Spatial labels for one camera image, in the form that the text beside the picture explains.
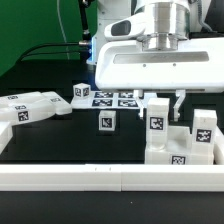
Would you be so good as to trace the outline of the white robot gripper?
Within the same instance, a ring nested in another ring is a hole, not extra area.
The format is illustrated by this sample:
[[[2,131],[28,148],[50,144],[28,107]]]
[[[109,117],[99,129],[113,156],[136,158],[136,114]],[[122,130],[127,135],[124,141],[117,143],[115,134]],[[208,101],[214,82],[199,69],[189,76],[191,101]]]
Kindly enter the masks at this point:
[[[95,83],[101,90],[134,90],[140,119],[144,91],[176,91],[175,120],[186,91],[224,91],[224,37],[187,39],[176,30],[156,32],[152,22],[138,19],[112,23],[104,35]]]

